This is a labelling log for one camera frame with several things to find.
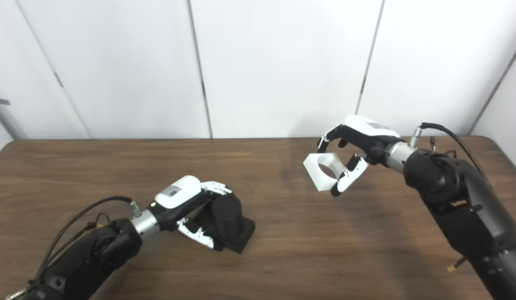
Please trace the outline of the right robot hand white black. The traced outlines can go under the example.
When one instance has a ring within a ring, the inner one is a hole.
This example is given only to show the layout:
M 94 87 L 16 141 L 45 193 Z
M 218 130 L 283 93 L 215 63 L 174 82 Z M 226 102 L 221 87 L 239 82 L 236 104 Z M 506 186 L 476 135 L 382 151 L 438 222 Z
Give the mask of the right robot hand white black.
M 386 149 L 401 142 L 399 133 L 359 115 L 346 116 L 343 123 L 323 134 L 317 142 L 317 152 L 325 153 L 330 142 L 336 139 L 339 140 L 339 148 L 352 144 L 361 152 L 354 154 L 346 163 L 331 188 L 332 196 L 345 192 L 369 165 L 386 165 Z

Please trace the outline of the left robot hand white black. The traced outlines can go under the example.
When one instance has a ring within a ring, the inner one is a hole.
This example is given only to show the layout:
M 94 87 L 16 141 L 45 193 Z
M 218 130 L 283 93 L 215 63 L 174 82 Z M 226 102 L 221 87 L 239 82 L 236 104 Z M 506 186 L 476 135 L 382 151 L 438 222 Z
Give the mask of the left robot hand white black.
M 222 251 L 223 244 L 189 217 L 189 214 L 197 209 L 201 210 L 208 203 L 224 195 L 233 195 L 233 191 L 225 184 L 214 181 L 201 182 L 193 175 L 185 175 L 159 192 L 148 210 L 154 216 L 159 231 L 178 230 L 207 248 Z

